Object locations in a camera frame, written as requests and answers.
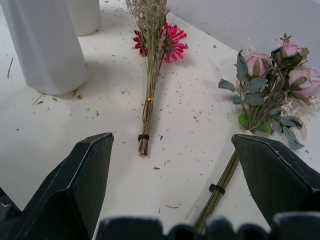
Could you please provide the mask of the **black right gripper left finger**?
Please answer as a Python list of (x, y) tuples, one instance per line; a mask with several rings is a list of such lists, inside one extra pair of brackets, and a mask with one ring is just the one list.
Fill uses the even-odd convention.
[(79, 141), (43, 180), (23, 211), (0, 205), (2, 240), (90, 240), (105, 199), (113, 133)]

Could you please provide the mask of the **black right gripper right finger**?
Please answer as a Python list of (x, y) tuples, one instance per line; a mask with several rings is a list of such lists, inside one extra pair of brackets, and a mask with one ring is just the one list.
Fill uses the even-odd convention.
[(231, 139), (251, 196), (269, 225), (274, 215), (320, 210), (320, 174), (280, 141), (234, 134)]

